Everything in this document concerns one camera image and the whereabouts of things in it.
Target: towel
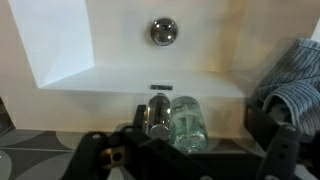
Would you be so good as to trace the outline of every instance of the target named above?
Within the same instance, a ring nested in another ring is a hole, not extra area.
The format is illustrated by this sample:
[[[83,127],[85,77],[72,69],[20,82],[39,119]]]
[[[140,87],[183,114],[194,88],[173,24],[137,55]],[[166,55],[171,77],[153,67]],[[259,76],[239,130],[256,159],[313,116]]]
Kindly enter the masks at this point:
[[[298,39],[255,89],[250,104],[302,133],[320,130],[320,43]]]

